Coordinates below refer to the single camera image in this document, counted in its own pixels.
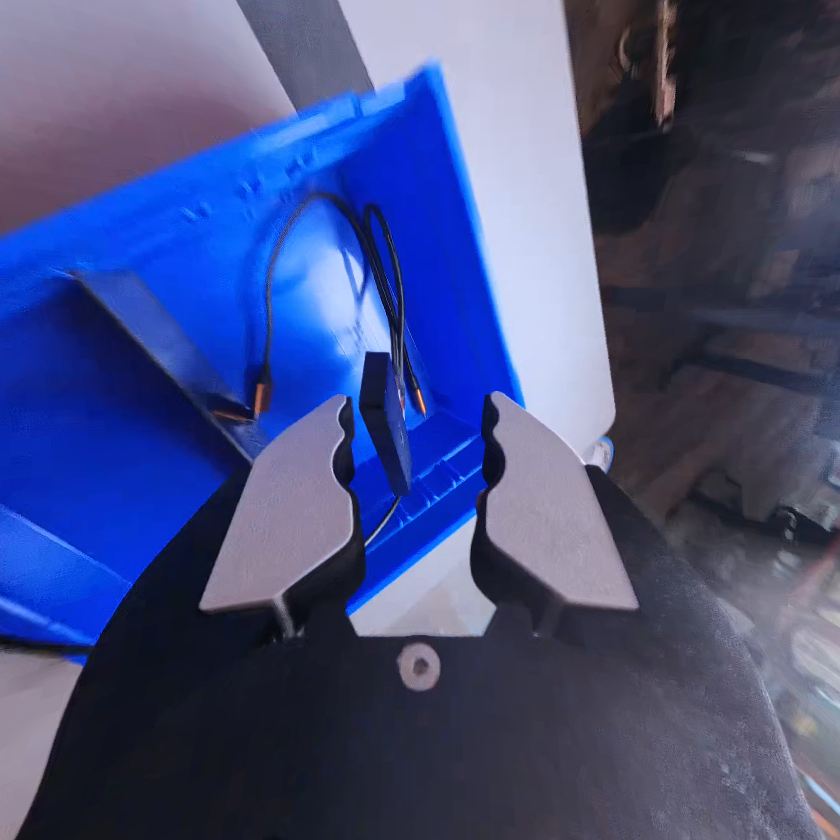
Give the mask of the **black bin divider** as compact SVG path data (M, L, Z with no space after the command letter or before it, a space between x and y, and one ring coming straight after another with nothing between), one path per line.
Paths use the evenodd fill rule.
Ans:
M268 438L247 406L153 291L127 270L74 270L70 276L195 409L248 462Z

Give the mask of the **slim black USB hub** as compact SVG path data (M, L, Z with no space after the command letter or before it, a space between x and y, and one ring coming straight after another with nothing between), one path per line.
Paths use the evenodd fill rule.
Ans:
M389 353L365 354L359 409L393 495L397 498L408 495L413 481L413 459L401 391Z

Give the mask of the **blue plastic bin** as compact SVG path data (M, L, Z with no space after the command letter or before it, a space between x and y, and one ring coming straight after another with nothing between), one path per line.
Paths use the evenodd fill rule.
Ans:
M475 514L485 395L522 403L442 67L346 93L2 237L2 633L94 644L245 459L73 280L127 270L268 442L353 400L365 533L393 503L358 404L392 350L355 227L404 292L413 482L373 542L358 610Z

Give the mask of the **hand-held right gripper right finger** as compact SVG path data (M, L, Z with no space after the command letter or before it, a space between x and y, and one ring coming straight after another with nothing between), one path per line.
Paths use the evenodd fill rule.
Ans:
M571 446L502 392L486 395L469 567L498 609L524 612L534 635L579 615L629 616L637 595L590 477Z

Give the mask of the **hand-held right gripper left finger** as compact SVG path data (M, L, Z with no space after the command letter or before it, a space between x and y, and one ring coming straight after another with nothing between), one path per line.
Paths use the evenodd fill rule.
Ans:
M365 575L354 410L335 395L255 458L199 602L204 614L267 610L283 637L345 607Z

